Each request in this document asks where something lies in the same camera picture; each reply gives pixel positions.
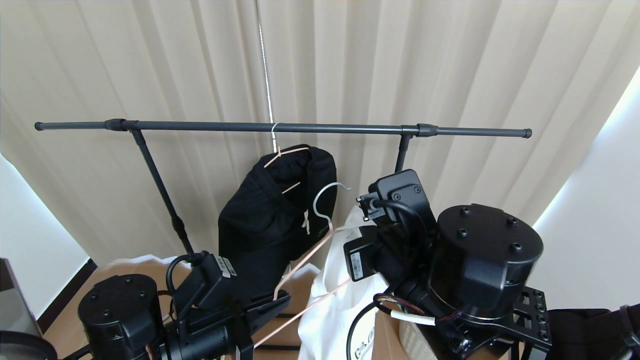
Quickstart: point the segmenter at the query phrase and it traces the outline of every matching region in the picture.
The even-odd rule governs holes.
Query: beige curtain
[[[533,223],[640,65],[630,1],[1,1],[0,151],[98,262],[182,252],[130,135],[35,121],[531,127],[413,139],[434,210],[466,202]],[[196,250],[270,134],[147,131]],[[394,167],[397,136],[281,134],[329,150],[336,221]]]

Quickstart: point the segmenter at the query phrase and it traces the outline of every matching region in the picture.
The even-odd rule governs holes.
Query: screw
[[[520,243],[512,243],[509,245],[509,250],[514,254],[519,254],[522,251],[522,245]]]

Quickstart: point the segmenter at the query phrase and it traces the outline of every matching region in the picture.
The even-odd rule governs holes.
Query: white cloth
[[[307,305],[311,305],[349,279],[342,246],[361,237],[358,227],[374,225],[362,220],[362,210],[355,206],[343,227],[336,230],[320,274],[314,279]],[[300,318],[298,334],[302,342],[298,360],[339,360],[346,358],[345,346],[349,326],[355,316],[368,305],[375,293],[387,285],[378,274],[358,282],[350,282]],[[369,311],[360,321],[351,342],[351,358],[371,359],[376,311]]]

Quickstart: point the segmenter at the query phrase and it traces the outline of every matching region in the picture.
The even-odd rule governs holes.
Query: clothes rack
[[[64,129],[106,129],[112,131],[129,131],[147,164],[151,176],[156,183],[164,205],[171,216],[173,230],[177,233],[185,251],[193,253],[184,222],[178,216],[169,193],[164,186],[162,177],[147,147],[142,135],[143,130],[178,130],[178,131],[251,131],[270,133],[273,124],[254,122],[190,122],[190,121],[137,121],[125,119],[111,119],[104,122],[36,122],[35,128],[43,130]],[[508,136],[530,138],[531,129],[485,129],[471,127],[439,127],[431,124],[416,125],[357,125],[357,124],[291,124],[279,123],[274,129],[278,133],[333,133],[333,134],[371,134],[371,135],[399,135],[400,143],[396,159],[395,172],[401,171],[404,158],[409,148],[409,141],[415,136],[427,138],[436,135],[465,135],[465,136]]]

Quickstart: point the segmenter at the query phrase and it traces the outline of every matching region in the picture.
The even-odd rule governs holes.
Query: hanger hook
[[[339,185],[339,186],[343,187],[345,190],[351,190],[351,188],[348,188],[347,186],[344,186],[344,184],[342,184],[342,183],[331,183],[331,184],[326,185],[324,188],[322,188],[318,192],[318,194],[316,195],[316,198],[314,199],[314,213],[316,213],[317,216],[326,219],[326,221],[329,222],[329,223],[331,223],[331,218],[326,216],[326,215],[324,215],[324,214],[318,213],[318,209],[316,208],[316,204],[318,202],[318,199],[320,198],[320,195],[322,195],[322,193],[325,190],[329,189],[332,186],[336,186],[336,185]]]
[[[273,127],[271,128],[271,138],[273,139],[273,152],[280,152],[279,150],[279,146],[278,146],[278,140],[276,140],[276,133],[275,133],[275,129],[276,129],[276,125],[281,124],[280,122],[277,122],[275,124],[273,124]]]

